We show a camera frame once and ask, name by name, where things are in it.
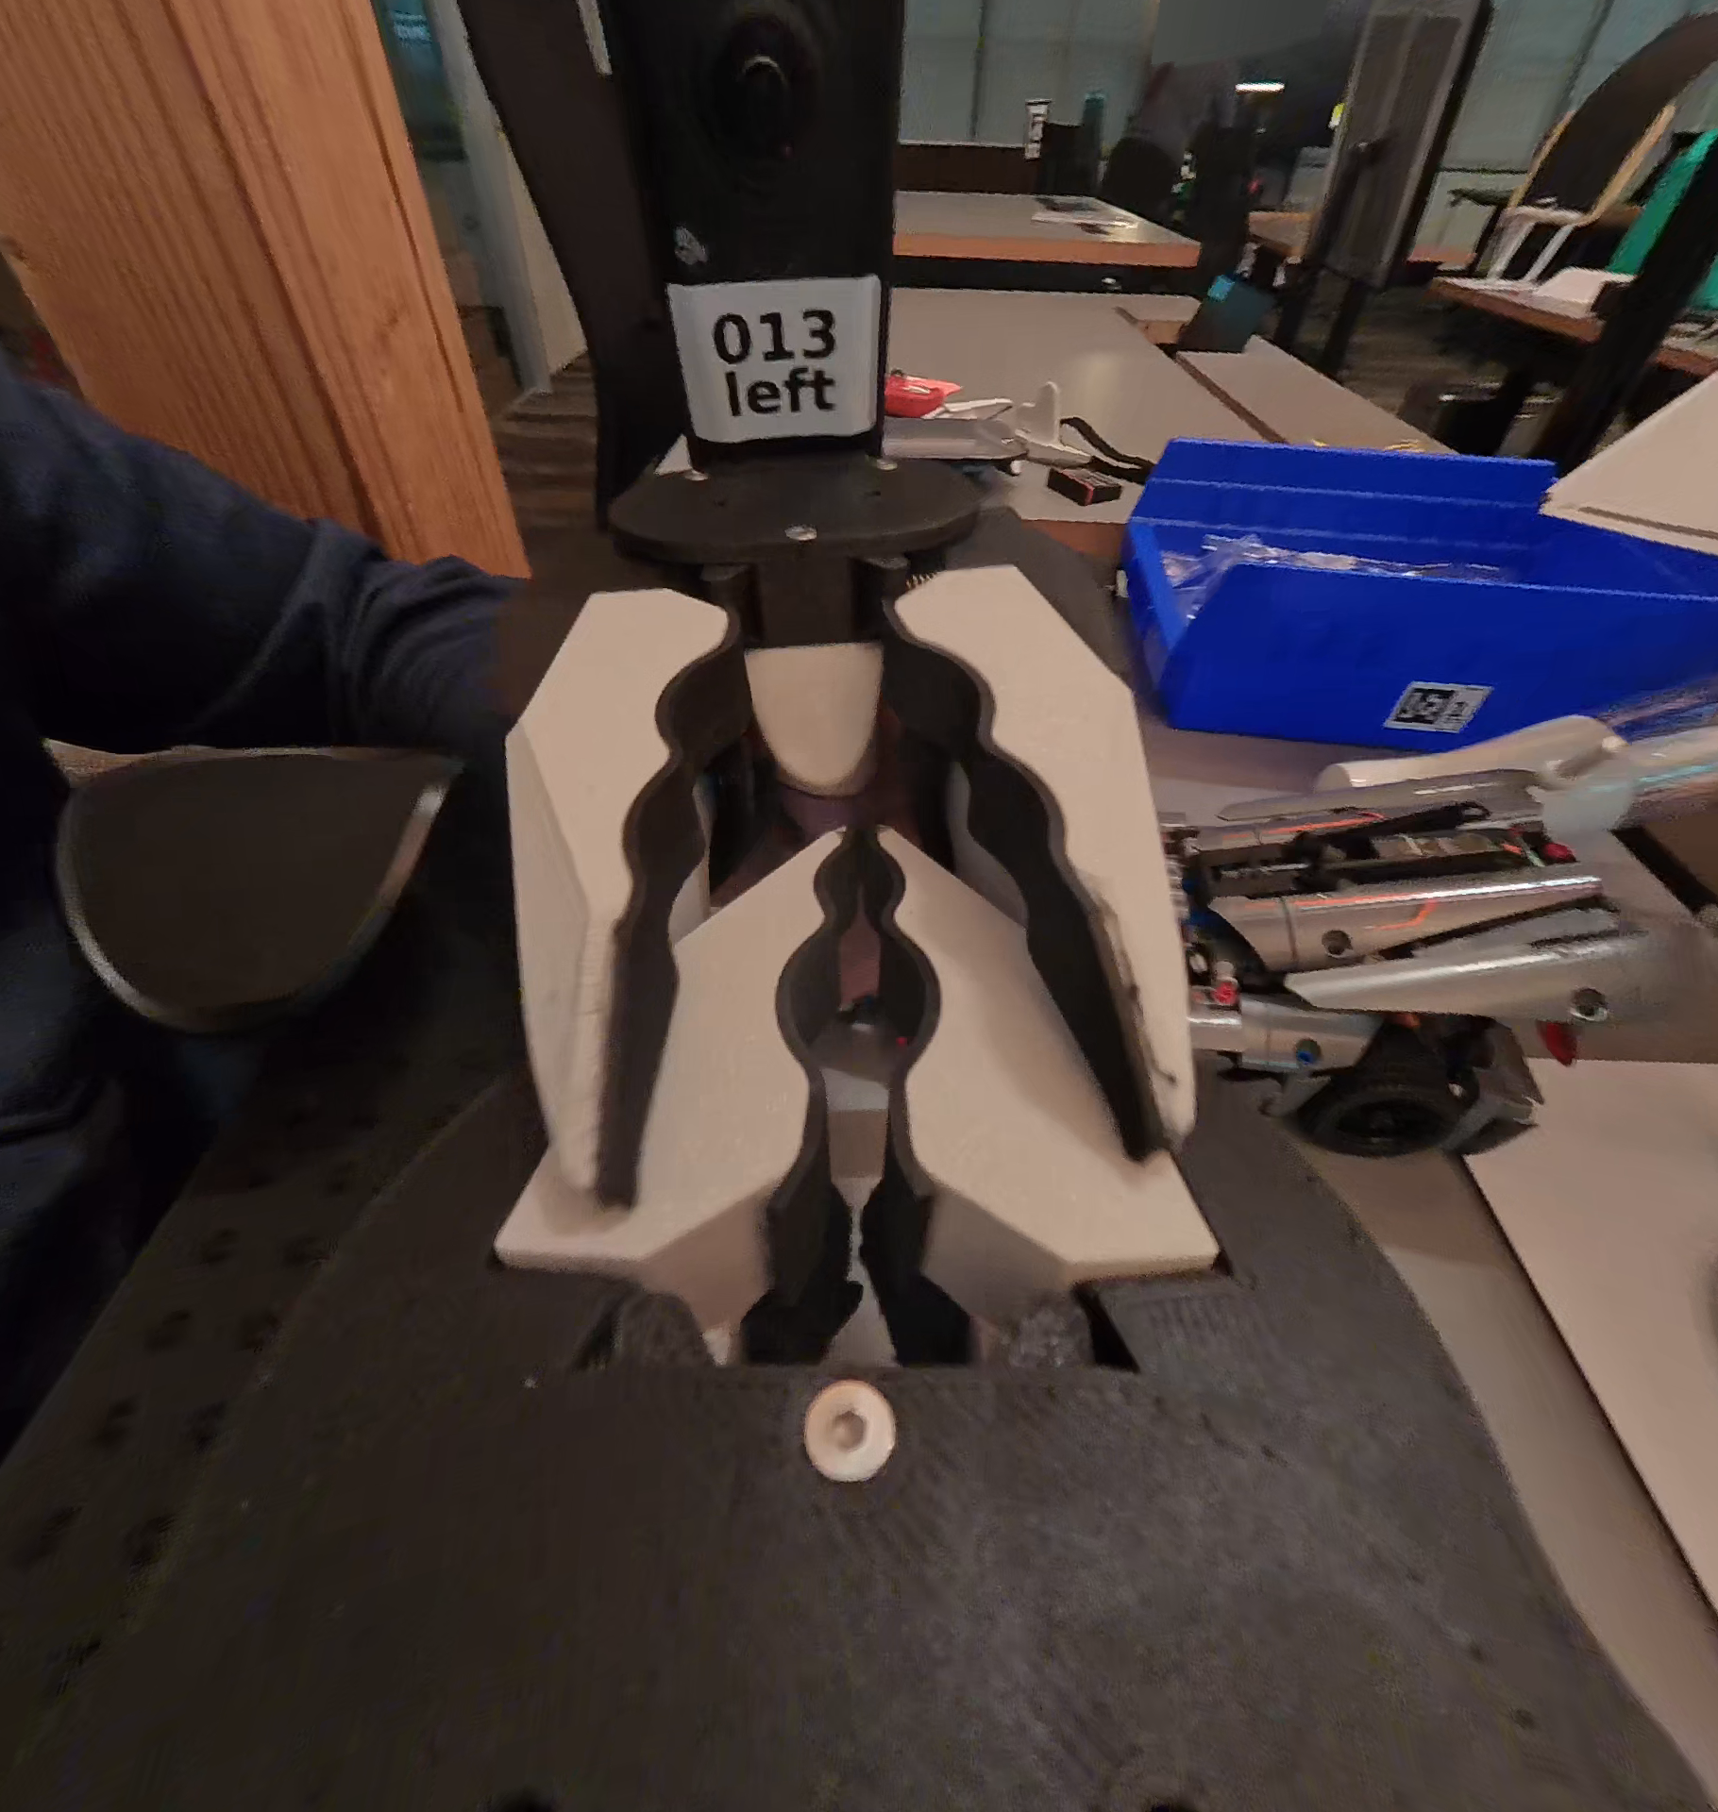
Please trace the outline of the person's navy jacket torso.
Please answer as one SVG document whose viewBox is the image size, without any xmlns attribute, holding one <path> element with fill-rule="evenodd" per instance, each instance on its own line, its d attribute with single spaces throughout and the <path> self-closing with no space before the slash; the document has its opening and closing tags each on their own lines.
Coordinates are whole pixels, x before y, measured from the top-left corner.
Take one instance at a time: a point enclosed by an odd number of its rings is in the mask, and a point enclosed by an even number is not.
<svg viewBox="0 0 1718 1812">
<path fill-rule="evenodd" d="M 55 884 L 69 797 L 43 742 L 0 744 L 0 1151 L 75 1132 L 120 1092 L 154 1153 L 188 1167 L 245 1096 L 257 1053 L 154 1027 L 101 983 Z"/>
</svg>

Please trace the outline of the blue storage bin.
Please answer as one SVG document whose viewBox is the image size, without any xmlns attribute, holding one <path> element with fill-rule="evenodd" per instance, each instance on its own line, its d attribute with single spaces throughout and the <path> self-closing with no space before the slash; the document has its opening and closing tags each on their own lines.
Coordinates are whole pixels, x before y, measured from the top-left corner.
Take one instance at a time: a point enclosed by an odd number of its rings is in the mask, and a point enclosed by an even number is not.
<svg viewBox="0 0 1718 1812">
<path fill-rule="evenodd" d="M 1124 524 L 1136 687 L 1179 730 L 1427 754 L 1718 677 L 1718 556 L 1551 518 L 1551 487 L 1540 461 L 1175 439 Z M 1207 534 L 1514 576 L 1171 586 L 1162 552 Z"/>
</svg>

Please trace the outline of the white toy airplane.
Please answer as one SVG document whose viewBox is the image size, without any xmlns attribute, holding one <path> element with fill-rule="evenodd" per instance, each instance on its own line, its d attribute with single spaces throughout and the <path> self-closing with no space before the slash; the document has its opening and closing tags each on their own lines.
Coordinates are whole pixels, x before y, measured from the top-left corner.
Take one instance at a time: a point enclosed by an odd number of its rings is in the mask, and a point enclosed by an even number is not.
<svg viewBox="0 0 1718 1812">
<path fill-rule="evenodd" d="M 1031 400 L 1009 396 L 946 398 L 922 426 L 934 431 L 938 461 L 1015 471 L 1025 465 L 1072 469 L 1096 465 L 1106 473 L 1144 477 L 1150 465 L 1126 455 L 1082 418 L 1067 418 L 1053 382 Z"/>
</svg>

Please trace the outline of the white book stand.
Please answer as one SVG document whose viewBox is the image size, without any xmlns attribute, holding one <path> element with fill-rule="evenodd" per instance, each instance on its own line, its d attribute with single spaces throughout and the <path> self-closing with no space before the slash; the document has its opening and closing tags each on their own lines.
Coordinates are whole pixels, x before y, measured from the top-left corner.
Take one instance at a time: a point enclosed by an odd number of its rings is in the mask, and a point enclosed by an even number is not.
<svg viewBox="0 0 1718 1812">
<path fill-rule="evenodd" d="M 1718 1064 L 1536 1060 L 1534 1132 L 1468 1167 L 1575 1373 L 1520 1494 L 1595 1634 L 1692 1751 L 1718 1733 Z"/>
</svg>

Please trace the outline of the clear plastic bags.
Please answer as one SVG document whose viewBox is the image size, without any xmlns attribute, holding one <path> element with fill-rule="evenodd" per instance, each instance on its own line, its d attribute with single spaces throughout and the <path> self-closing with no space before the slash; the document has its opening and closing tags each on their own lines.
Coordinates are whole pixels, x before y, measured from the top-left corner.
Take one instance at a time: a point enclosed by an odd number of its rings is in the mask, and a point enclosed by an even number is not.
<svg viewBox="0 0 1718 1812">
<path fill-rule="evenodd" d="M 1207 534 L 1195 552 L 1164 550 L 1160 556 L 1168 582 L 1187 592 L 1203 592 L 1233 568 L 1268 568 L 1300 574 L 1433 578 L 1472 584 L 1512 580 L 1514 572 L 1482 562 L 1411 562 L 1401 558 L 1358 556 L 1326 550 L 1288 550 L 1270 546 L 1255 534 Z"/>
</svg>

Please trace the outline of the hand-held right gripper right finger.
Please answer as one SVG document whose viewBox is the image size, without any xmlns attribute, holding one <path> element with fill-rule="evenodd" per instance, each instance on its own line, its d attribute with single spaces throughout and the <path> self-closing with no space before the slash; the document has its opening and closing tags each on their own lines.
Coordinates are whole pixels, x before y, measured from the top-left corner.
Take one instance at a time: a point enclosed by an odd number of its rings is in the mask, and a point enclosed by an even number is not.
<svg viewBox="0 0 1718 1812">
<path fill-rule="evenodd" d="M 1126 1155 L 1023 928 L 894 831 L 861 863 L 894 1039 L 861 1260 L 894 1359 L 966 1365 L 1082 1288 L 1213 1272 L 1185 1179 Z"/>
</svg>

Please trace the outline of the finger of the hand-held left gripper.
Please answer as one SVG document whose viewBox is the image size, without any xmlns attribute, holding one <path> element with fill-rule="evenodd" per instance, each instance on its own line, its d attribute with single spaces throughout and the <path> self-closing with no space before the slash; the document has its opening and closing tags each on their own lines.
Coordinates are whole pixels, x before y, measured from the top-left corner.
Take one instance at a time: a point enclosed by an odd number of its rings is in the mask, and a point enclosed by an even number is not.
<svg viewBox="0 0 1718 1812">
<path fill-rule="evenodd" d="M 1009 566 L 884 607 L 884 700 L 954 762 L 972 841 L 1023 902 L 1029 960 L 1124 1153 L 1195 1118 L 1187 966 L 1132 691 Z"/>
<path fill-rule="evenodd" d="M 588 600 L 508 732 L 516 952 L 562 1179 L 629 1207 L 675 1011 L 704 770 L 746 730 L 740 631 L 675 590 Z"/>
</svg>

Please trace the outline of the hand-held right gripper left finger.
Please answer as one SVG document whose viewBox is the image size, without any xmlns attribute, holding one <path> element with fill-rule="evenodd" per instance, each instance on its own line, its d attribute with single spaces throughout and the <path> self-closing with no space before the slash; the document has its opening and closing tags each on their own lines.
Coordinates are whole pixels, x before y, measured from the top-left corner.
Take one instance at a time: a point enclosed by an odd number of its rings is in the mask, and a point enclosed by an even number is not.
<svg viewBox="0 0 1718 1812">
<path fill-rule="evenodd" d="M 863 1294 L 813 1053 L 843 999 L 859 853 L 827 831 L 679 940 L 633 1205 L 590 1201 L 548 1150 L 497 1235 L 502 1264 L 677 1298 L 750 1363 L 825 1357 Z"/>
</svg>

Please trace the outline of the tall grey cabinet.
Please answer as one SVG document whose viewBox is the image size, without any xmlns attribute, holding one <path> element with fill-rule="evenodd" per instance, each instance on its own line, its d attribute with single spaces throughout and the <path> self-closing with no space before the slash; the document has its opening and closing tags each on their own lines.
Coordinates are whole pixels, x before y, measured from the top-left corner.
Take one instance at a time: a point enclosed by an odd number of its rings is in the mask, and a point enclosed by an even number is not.
<svg viewBox="0 0 1718 1812">
<path fill-rule="evenodd" d="M 1399 275 L 1492 22 L 1488 2 L 1383 2 L 1354 58 L 1300 259 L 1367 289 Z"/>
</svg>

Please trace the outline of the wooden background desk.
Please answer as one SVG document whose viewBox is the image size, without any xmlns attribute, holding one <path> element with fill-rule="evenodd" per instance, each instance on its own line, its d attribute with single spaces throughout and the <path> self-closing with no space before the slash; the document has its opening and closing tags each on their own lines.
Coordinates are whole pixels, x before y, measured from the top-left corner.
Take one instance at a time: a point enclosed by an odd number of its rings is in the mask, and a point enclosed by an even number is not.
<svg viewBox="0 0 1718 1812">
<path fill-rule="evenodd" d="M 1199 242 L 1098 198 L 894 196 L 894 289 L 1179 293 L 1199 255 Z"/>
</svg>

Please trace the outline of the black perforated mat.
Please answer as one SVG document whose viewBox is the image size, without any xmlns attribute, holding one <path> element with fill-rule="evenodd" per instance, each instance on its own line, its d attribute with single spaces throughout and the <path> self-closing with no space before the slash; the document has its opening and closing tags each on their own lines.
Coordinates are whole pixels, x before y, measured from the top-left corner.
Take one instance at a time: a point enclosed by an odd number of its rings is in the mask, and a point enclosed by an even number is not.
<svg viewBox="0 0 1718 1812">
<path fill-rule="evenodd" d="M 0 1142 L 0 1523 L 213 1442 L 370 1207 L 524 1045 L 514 1005 L 332 1003 L 198 1039 L 113 1015 L 81 1112 Z"/>
</svg>

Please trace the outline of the person's left forearm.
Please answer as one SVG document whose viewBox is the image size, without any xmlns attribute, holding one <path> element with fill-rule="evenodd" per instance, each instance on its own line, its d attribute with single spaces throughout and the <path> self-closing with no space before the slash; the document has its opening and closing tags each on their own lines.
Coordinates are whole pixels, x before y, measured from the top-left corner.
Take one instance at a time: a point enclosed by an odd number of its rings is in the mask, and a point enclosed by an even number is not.
<svg viewBox="0 0 1718 1812">
<path fill-rule="evenodd" d="M 510 598 L 461 558 L 279 511 L 0 346 L 0 659 L 43 738 L 493 764 Z"/>
</svg>

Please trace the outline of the grey lego car model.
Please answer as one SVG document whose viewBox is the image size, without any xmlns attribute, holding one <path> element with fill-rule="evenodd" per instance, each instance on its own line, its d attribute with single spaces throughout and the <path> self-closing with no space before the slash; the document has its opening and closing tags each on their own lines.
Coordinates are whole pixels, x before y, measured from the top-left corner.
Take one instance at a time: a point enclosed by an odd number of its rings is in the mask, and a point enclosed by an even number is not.
<svg viewBox="0 0 1718 1812">
<path fill-rule="evenodd" d="M 1164 823 L 1191 1041 L 1330 1153 L 1504 1146 L 1544 1100 L 1524 1035 L 1567 1066 L 1702 983 L 1702 932 L 1623 902 L 1591 843 L 1704 803 L 1718 708 L 1652 700 Z"/>
</svg>

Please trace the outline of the wooden pillar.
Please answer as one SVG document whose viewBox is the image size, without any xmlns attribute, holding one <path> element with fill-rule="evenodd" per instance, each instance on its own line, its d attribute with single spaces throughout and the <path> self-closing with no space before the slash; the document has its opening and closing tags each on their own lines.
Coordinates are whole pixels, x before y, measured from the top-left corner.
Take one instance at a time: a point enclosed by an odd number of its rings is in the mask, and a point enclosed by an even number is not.
<svg viewBox="0 0 1718 1812">
<path fill-rule="evenodd" d="M 368 4 L 0 2 L 0 247 L 111 420 L 530 574 Z"/>
</svg>

